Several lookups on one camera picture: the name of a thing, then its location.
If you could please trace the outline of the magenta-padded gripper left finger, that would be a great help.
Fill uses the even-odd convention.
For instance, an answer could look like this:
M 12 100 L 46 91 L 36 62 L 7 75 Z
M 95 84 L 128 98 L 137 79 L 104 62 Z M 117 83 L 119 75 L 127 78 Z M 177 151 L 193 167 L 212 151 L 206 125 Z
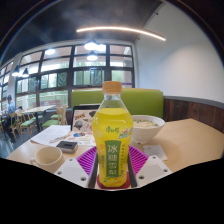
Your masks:
M 68 158 L 55 175 L 78 186 L 93 189 L 98 170 L 97 149 L 92 147 L 77 158 Z

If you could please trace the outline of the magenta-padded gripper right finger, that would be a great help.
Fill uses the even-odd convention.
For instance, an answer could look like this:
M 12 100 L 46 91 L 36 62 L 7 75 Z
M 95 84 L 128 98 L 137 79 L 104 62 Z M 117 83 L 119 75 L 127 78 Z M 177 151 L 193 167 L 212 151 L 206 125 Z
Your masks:
M 148 156 L 133 146 L 129 147 L 128 170 L 132 188 L 146 186 L 172 173 L 158 156 Z

